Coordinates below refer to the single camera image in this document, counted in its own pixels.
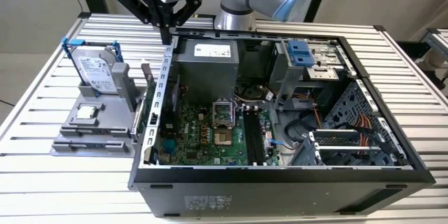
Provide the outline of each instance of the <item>side panel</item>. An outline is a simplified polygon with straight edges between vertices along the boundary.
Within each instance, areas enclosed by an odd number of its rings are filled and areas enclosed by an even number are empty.
[[[366,215],[417,192],[423,184],[137,183],[157,217],[314,216],[359,210]]]

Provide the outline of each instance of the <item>gray plastic part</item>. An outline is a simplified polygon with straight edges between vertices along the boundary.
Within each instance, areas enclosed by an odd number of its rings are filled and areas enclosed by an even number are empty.
[[[129,73],[130,73],[130,65],[127,63],[118,62],[114,64],[113,78],[115,86],[118,88],[119,95],[126,99],[130,111],[135,111],[138,106],[135,100],[138,89],[135,87],[134,80],[129,76]]]
[[[145,92],[138,90],[129,72],[129,64],[115,63],[111,75],[118,94],[102,94],[97,97],[90,86],[79,86],[82,95],[62,125],[51,155],[134,157],[131,128],[138,101]],[[83,106],[95,107],[93,118],[78,118]]]
[[[95,90],[93,89],[91,86],[83,86],[83,83],[79,84],[78,86],[79,91],[82,92],[83,97],[95,97]]]

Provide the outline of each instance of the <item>sticker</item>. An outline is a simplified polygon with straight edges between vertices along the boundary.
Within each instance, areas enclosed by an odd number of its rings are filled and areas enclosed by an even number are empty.
[[[107,61],[98,57],[79,57],[83,72],[99,92],[118,92]]]
[[[195,56],[231,58],[231,45],[197,44]]]
[[[273,100],[273,97],[274,97],[274,93],[270,91],[269,94],[266,95],[266,99],[267,99],[269,101],[271,101],[271,100]]]
[[[185,196],[187,210],[229,210],[233,196],[229,195],[189,195]]]

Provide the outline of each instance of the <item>blue drive bracket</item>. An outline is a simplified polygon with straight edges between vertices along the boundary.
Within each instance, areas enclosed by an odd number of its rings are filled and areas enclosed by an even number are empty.
[[[315,59],[310,53],[309,45],[306,41],[289,40],[287,50],[291,57],[291,62],[295,66],[313,67]]]

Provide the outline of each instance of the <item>case label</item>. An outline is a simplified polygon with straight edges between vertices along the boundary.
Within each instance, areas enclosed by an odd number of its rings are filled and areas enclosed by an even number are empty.
[[[229,195],[189,195],[185,196],[187,210],[229,210],[233,196]]]

